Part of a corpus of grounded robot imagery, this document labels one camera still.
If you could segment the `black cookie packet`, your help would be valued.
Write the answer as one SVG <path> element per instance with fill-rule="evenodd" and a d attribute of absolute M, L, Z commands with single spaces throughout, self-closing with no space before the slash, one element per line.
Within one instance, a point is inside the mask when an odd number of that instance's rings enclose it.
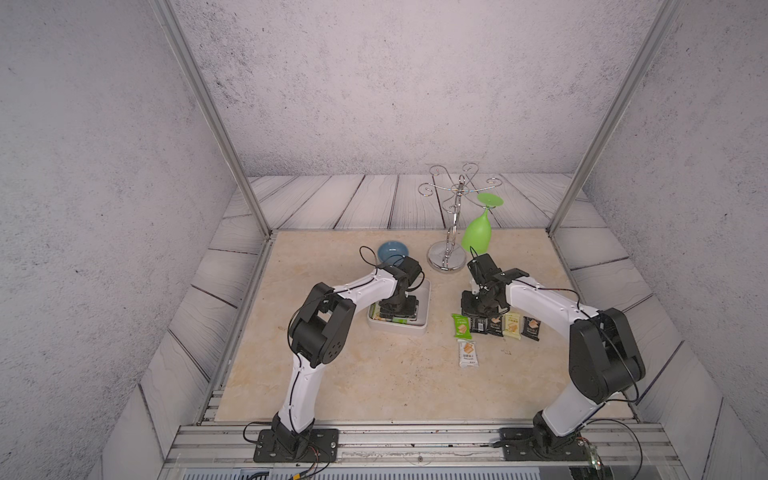
<path fill-rule="evenodd" d="M 504 323 L 500 317 L 489 318 L 486 321 L 486 332 L 497 337 L 504 336 Z"/>
<path fill-rule="evenodd" d="M 523 327 L 521 335 L 528 339 L 539 341 L 540 340 L 541 322 L 535 318 L 524 316 Z"/>
<path fill-rule="evenodd" d="M 485 317 L 471 317 L 470 318 L 470 331 L 473 334 L 487 334 L 488 333 L 488 319 Z"/>

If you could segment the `white plastic storage box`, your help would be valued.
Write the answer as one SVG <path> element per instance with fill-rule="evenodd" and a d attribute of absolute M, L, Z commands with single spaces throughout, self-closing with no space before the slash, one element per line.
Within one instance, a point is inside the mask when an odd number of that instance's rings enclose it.
<path fill-rule="evenodd" d="M 415 289 L 413 292 L 406 294 L 406 306 L 413 307 L 413 311 L 410 315 L 406 315 L 403 312 L 399 312 L 392 317 L 383 317 L 382 321 L 374 321 L 369 317 L 370 307 L 367 312 L 367 324 L 372 330 L 382 331 L 386 333 L 401 334 L 408 336 L 422 336 L 427 331 L 428 315 L 429 315 L 429 299 L 431 293 L 431 283 L 429 280 L 424 280 L 423 283 Z M 387 320 L 392 318 L 405 318 L 409 319 L 408 324 L 396 324 L 388 322 Z"/>

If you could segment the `pale yellow cookie packet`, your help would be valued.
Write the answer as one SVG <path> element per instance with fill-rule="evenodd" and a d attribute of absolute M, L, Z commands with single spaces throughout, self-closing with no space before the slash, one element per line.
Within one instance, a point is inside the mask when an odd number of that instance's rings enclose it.
<path fill-rule="evenodd" d="M 503 323 L 503 336 L 513 338 L 516 340 L 521 339 L 520 327 L 522 316 L 516 312 L 507 312 L 502 316 Z"/>

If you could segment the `green cookie packet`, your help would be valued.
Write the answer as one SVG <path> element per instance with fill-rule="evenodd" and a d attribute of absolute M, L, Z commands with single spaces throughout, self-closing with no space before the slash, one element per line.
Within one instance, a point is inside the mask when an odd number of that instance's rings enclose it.
<path fill-rule="evenodd" d="M 454 337 L 459 340 L 471 340 L 471 320 L 469 317 L 453 314 L 452 319 L 454 322 Z"/>

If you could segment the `yellow-green cookie packet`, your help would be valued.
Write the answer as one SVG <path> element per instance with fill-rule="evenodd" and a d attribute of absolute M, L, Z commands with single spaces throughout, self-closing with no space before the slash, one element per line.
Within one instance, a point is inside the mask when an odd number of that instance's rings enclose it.
<path fill-rule="evenodd" d="M 383 320 L 383 317 L 381 316 L 381 308 L 379 303 L 375 303 L 370 307 L 369 317 L 371 320 L 374 320 L 374 321 Z"/>

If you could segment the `white cookie packet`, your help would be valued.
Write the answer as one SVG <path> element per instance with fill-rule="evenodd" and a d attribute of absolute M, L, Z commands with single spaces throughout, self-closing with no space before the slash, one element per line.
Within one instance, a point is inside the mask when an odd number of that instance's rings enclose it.
<path fill-rule="evenodd" d="M 476 345 L 473 341 L 460 339 L 458 341 L 458 347 L 459 347 L 459 366 L 461 368 L 479 366 Z"/>

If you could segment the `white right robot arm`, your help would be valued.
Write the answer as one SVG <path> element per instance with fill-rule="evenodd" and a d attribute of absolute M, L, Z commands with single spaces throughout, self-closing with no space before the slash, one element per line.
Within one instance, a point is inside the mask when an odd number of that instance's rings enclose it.
<path fill-rule="evenodd" d="M 462 293 L 462 313 L 498 318 L 517 310 L 543 322 L 568 340 L 570 383 L 556 400 L 534 416 L 532 441 L 544 454 L 577 441 L 580 428 L 607 402 L 636 387 L 646 367 L 625 314 L 599 310 L 548 288 L 513 268 L 502 270 L 489 254 L 467 264 L 476 289 Z"/>

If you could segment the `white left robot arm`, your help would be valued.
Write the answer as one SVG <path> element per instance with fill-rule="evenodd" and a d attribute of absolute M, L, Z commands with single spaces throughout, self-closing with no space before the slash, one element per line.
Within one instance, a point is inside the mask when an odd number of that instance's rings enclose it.
<path fill-rule="evenodd" d="M 423 276 L 419 262 L 405 256 L 379 264 L 348 284 L 313 286 L 288 325 L 293 354 L 289 388 L 271 422 L 276 441 L 297 457 L 309 446 L 315 405 L 325 367 L 341 353 L 355 314 L 378 303 L 382 309 L 415 313 L 418 300 L 408 292 Z"/>

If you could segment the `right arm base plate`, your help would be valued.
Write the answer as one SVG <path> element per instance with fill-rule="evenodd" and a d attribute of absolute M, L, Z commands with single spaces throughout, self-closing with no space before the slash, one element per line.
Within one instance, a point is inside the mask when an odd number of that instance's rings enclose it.
<path fill-rule="evenodd" d="M 505 461 L 587 462 L 590 454 L 578 432 L 558 437 L 546 429 L 502 428 L 498 448 Z"/>

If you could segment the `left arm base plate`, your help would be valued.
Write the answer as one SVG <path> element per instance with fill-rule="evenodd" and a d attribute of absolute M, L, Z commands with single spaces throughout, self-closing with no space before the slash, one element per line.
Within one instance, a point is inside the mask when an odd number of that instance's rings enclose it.
<path fill-rule="evenodd" d="M 300 434 L 279 425 L 278 431 L 262 430 L 256 440 L 255 463 L 333 463 L 337 460 L 338 429 L 310 428 Z"/>

